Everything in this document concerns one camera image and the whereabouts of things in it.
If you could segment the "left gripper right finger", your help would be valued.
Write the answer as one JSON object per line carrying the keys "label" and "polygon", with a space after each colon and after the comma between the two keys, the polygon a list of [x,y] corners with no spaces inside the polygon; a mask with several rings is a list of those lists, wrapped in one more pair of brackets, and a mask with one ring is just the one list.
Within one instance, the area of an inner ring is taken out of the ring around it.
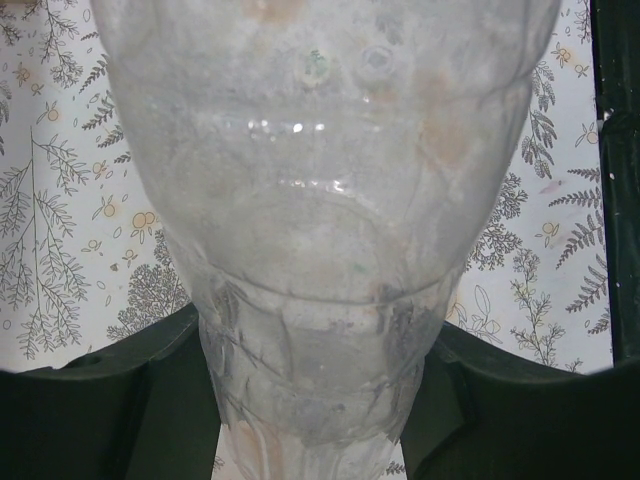
{"label": "left gripper right finger", "polygon": [[639,361],[580,375],[445,324],[401,446],[410,479],[636,479]]}

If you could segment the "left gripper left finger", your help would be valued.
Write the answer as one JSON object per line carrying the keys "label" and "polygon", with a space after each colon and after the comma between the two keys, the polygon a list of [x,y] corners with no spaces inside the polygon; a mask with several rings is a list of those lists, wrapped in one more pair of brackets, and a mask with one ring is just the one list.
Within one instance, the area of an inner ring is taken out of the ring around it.
{"label": "left gripper left finger", "polygon": [[209,479],[220,426],[193,305],[62,368],[1,373],[4,479]]}

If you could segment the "clear plastic bottle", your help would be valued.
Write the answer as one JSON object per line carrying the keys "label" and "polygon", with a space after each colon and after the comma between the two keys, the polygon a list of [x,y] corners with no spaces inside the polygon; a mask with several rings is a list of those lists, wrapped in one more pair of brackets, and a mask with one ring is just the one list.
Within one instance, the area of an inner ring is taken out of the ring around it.
{"label": "clear plastic bottle", "polygon": [[91,8],[239,471],[378,478],[559,3]]}

